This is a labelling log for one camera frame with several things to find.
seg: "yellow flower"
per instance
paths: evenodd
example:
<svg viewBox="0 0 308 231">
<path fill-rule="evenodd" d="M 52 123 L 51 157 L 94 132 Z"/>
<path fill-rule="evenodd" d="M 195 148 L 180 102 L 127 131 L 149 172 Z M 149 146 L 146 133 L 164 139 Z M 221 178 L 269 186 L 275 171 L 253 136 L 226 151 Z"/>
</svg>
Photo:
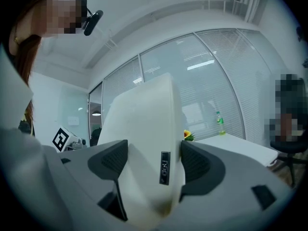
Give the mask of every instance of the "yellow flower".
<svg viewBox="0 0 308 231">
<path fill-rule="evenodd" d="M 184 130 L 184 138 L 190 136 L 192 133 L 190 133 L 188 130 Z"/>
</svg>

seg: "glass wall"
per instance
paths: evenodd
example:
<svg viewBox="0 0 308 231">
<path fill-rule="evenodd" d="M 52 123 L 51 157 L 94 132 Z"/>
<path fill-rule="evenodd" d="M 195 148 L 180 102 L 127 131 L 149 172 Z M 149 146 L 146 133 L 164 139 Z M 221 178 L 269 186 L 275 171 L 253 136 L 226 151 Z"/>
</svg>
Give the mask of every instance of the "glass wall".
<svg viewBox="0 0 308 231">
<path fill-rule="evenodd" d="M 86 92 L 62 86 L 57 120 L 61 126 L 77 137 L 85 139 L 86 145 L 89 146 L 87 99 Z"/>
<path fill-rule="evenodd" d="M 98 129 L 102 128 L 102 86 L 102 83 L 98 85 L 90 93 L 89 97 L 89 130 L 91 144 L 93 140 L 98 139 L 97 136 L 100 134 L 100 132 L 97 134 L 99 131 Z"/>
<path fill-rule="evenodd" d="M 170 73 L 182 102 L 183 130 L 201 140 L 218 134 L 216 111 L 220 111 L 229 134 L 244 138 L 237 99 L 221 66 L 195 36 L 186 35 L 141 54 L 144 81 Z"/>
<path fill-rule="evenodd" d="M 169 72 L 180 90 L 183 129 L 195 140 L 218 134 L 220 111 L 227 133 L 263 144 L 261 87 L 286 69 L 274 51 L 260 32 L 238 29 L 201 31 L 157 45 L 103 80 L 103 121 L 116 96 Z"/>
<path fill-rule="evenodd" d="M 241 104 L 246 139 L 264 144 L 260 98 L 270 69 L 256 48 L 237 29 L 215 29 L 197 33 L 228 74 Z"/>
<path fill-rule="evenodd" d="M 103 81 L 103 121 L 115 97 L 142 82 L 138 57 L 134 57 L 108 75 Z"/>
</svg>

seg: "white desk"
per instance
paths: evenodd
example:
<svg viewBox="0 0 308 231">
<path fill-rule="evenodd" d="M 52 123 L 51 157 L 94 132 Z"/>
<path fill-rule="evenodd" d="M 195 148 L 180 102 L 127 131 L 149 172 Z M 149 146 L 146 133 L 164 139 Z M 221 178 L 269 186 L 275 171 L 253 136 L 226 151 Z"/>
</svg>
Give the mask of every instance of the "white desk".
<svg viewBox="0 0 308 231">
<path fill-rule="evenodd" d="M 208 144 L 226 151 L 249 156 L 266 167 L 269 166 L 278 156 L 276 150 L 240 139 L 228 133 L 199 140 L 196 141 L 196 143 Z"/>
</svg>

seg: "ceiling light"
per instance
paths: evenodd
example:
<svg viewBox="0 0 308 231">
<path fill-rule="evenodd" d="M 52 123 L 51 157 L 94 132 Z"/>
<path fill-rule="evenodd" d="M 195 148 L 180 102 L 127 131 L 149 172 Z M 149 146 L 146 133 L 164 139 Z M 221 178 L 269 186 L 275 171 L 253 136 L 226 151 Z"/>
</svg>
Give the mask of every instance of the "ceiling light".
<svg viewBox="0 0 308 231">
<path fill-rule="evenodd" d="M 154 72 L 154 71 L 157 70 L 157 69 L 160 69 L 160 67 L 151 68 L 151 69 L 149 69 L 149 70 L 146 70 L 145 73 L 146 73 L 146 72 Z"/>
<path fill-rule="evenodd" d="M 184 61 L 190 60 L 190 59 L 192 59 L 192 58 L 194 58 L 194 57 L 196 57 L 196 56 L 201 56 L 201 57 L 202 57 L 202 55 L 205 55 L 205 54 L 208 54 L 208 52 L 201 53 L 201 54 L 197 54 L 197 55 L 195 55 L 195 56 L 191 56 L 191 57 L 185 58 Z"/>
<path fill-rule="evenodd" d="M 142 78 L 140 77 L 140 78 L 134 80 L 133 82 L 134 82 L 135 84 L 137 84 L 137 83 L 139 83 L 139 82 L 141 82 L 141 81 L 142 81 Z"/>
<path fill-rule="evenodd" d="M 99 112 L 98 110 L 92 113 L 92 116 L 100 116 L 100 115 L 101 115 L 101 112 Z"/>
<path fill-rule="evenodd" d="M 187 70 L 191 70 L 191 69 L 194 69 L 194 68 L 197 68 L 197 67 L 201 67 L 201 66 L 213 64 L 214 61 L 215 61 L 215 60 L 210 60 L 210 61 L 207 61 L 207 62 L 204 62 L 204 63 L 201 63 L 201 64 L 196 64 L 196 65 L 193 65 L 193 66 L 188 67 Z"/>
</svg>

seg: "window blinds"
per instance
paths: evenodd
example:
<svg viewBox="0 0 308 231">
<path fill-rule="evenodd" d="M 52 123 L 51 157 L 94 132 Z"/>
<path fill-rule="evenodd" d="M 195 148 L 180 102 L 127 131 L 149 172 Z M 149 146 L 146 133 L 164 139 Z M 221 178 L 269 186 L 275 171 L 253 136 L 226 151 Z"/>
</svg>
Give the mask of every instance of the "window blinds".
<svg viewBox="0 0 308 231">
<path fill-rule="evenodd" d="M 263 57 L 272 74 L 280 77 L 280 74 L 288 73 L 281 56 L 272 44 L 258 31 L 239 29 L 239 31 L 253 44 Z"/>
<path fill-rule="evenodd" d="M 115 97 L 141 83 L 142 77 L 138 57 L 128 61 L 104 79 L 103 122 Z"/>
<path fill-rule="evenodd" d="M 216 111 L 225 130 L 244 138 L 242 115 L 237 99 L 217 60 L 195 36 L 187 35 L 141 54 L 144 81 L 169 72 L 181 97 L 183 129 L 195 140 L 218 135 Z"/>
<path fill-rule="evenodd" d="M 221 62 L 238 94 L 248 141 L 263 144 L 264 127 L 259 116 L 263 81 L 270 70 L 255 47 L 236 29 L 198 32 L 197 35 Z"/>
</svg>

